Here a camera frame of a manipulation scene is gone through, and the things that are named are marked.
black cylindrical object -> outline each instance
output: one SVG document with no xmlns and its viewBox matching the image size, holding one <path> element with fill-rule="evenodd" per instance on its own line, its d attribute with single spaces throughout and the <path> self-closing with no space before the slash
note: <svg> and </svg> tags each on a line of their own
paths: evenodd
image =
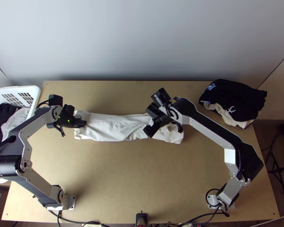
<svg viewBox="0 0 284 227">
<path fill-rule="evenodd" d="M 20 155 L 0 156 L 0 177 L 16 176 L 21 161 Z"/>
</svg>

printed logo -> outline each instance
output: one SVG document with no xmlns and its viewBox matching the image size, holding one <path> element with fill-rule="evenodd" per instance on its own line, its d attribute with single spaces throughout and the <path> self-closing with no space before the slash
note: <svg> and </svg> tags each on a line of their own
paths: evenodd
<svg viewBox="0 0 284 227">
<path fill-rule="evenodd" d="M 235 112 L 235 107 L 231 106 L 228 110 L 226 110 L 228 113 L 233 113 Z"/>
</svg>

black t-shirt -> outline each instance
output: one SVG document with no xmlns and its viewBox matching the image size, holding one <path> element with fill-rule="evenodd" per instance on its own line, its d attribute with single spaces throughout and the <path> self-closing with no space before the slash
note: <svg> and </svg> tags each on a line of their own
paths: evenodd
<svg viewBox="0 0 284 227">
<path fill-rule="evenodd" d="M 267 92 L 245 84 L 218 79 L 213 81 L 199 99 L 201 105 L 220 104 L 235 121 L 256 119 L 265 103 Z"/>
</svg>

black cable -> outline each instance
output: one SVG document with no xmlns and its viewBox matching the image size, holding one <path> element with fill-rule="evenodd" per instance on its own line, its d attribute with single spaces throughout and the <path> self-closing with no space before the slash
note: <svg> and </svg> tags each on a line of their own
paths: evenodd
<svg viewBox="0 0 284 227">
<path fill-rule="evenodd" d="M 15 227 L 17 224 L 18 224 L 18 221 L 16 221 L 16 222 L 12 225 L 12 227 Z"/>
<path fill-rule="evenodd" d="M 60 215 L 56 215 L 53 211 L 49 210 L 50 213 L 52 213 L 54 216 L 58 217 L 58 219 L 61 219 L 63 221 L 67 221 L 67 222 L 70 222 L 70 223 L 74 223 L 74 224 L 83 224 L 83 225 L 86 225 L 86 224 L 92 224 L 92 225 L 101 225 L 103 227 L 110 227 L 108 225 L 105 225 L 105 224 L 101 224 L 100 222 L 98 221 L 89 221 L 89 222 L 81 222 L 81 221 L 72 221 L 72 220 L 69 220 L 69 219 L 66 219 L 66 218 L 63 218 L 62 217 L 62 211 L 60 213 Z"/>
<path fill-rule="evenodd" d="M 217 212 L 217 211 L 219 210 L 220 206 L 221 206 L 221 204 L 219 204 L 219 206 L 216 208 L 216 210 L 215 210 L 214 213 L 208 213 L 208 214 L 200 215 L 200 216 L 198 216 L 198 217 L 196 217 L 196 218 L 193 218 L 193 219 L 191 219 L 191 220 L 189 220 L 189 221 L 187 221 L 187 222 L 185 222 L 185 223 L 182 223 L 182 224 L 178 225 L 178 227 L 182 227 L 182 226 L 184 226 L 184 225 L 186 225 L 186 224 L 194 224 L 194 225 L 207 224 L 207 223 L 209 223 L 209 222 L 213 219 L 213 217 L 214 217 L 216 214 L 223 214 L 223 215 L 225 215 L 226 217 L 229 217 L 230 215 L 229 215 L 228 213 L 226 213 L 226 212 L 220 212 L 220 213 Z M 201 218 L 201 217 L 204 217 L 204 216 L 208 216 L 208 215 L 211 215 L 211 218 L 209 218 L 209 219 L 208 219 L 207 221 L 205 221 L 205 222 L 193 222 L 194 220 L 196 220 L 196 219 L 198 219 L 198 218 Z"/>
<path fill-rule="evenodd" d="M 216 205 L 211 205 L 211 204 L 208 202 L 208 197 L 209 197 L 208 194 L 209 194 L 209 192 L 214 191 L 214 190 L 219 191 L 219 189 L 217 189 L 217 188 L 212 188 L 212 189 L 210 189 L 210 190 L 206 193 L 205 199 L 206 199 L 206 202 L 208 203 L 209 206 L 217 207 L 218 205 L 220 205 L 220 203 L 219 203 L 219 204 L 216 204 Z"/>
<path fill-rule="evenodd" d="M 261 151 L 264 151 L 264 150 L 267 150 L 267 149 L 271 148 L 271 147 L 274 145 L 275 141 L 277 140 L 277 138 L 278 138 L 280 135 L 281 135 L 281 133 L 280 133 L 280 132 L 277 132 L 276 135 L 274 136 L 274 138 L 272 139 L 271 145 L 270 145 L 269 147 L 265 148 L 265 149 L 262 149 Z"/>
<path fill-rule="evenodd" d="M 40 106 L 42 106 L 43 104 L 47 104 L 48 101 L 49 101 L 49 100 L 45 100 L 45 101 L 39 103 L 39 104 L 37 105 L 36 109 L 38 109 L 38 108 L 39 108 Z"/>
<path fill-rule="evenodd" d="M 62 211 L 59 210 L 59 212 L 58 212 L 58 217 L 57 217 L 57 223 L 58 223 L 58 226 L 59 226 L 59 227 L 61 227 L 60 222 L 59 222 L 59 218 L 60 218 L 61 213 L 62 213 Z"/>
<path fill-rule="evenodd" d="M 9 142 L 12 142 L 14 139 L 15 139 L 15 136 L 11 136 L 11 137 L 7 138 L 6 140 L 2 141 L 0 143 L 0 148 L 3 147 L 4 145 L 6 145 Z"/>
</svg>

blue tag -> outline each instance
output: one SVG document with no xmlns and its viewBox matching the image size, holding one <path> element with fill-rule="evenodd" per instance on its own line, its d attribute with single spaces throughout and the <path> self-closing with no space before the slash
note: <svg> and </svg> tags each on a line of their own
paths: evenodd
<svg viewBox="0 0 284 227">
<path fill-rule="evenodd" d="M 214 89 L 215 87 L 216 87 L 215 84 L 210 84 L 210 85 L 206 88 L 206 90 L 211 91 L 211 90 Z"/>
</svg>

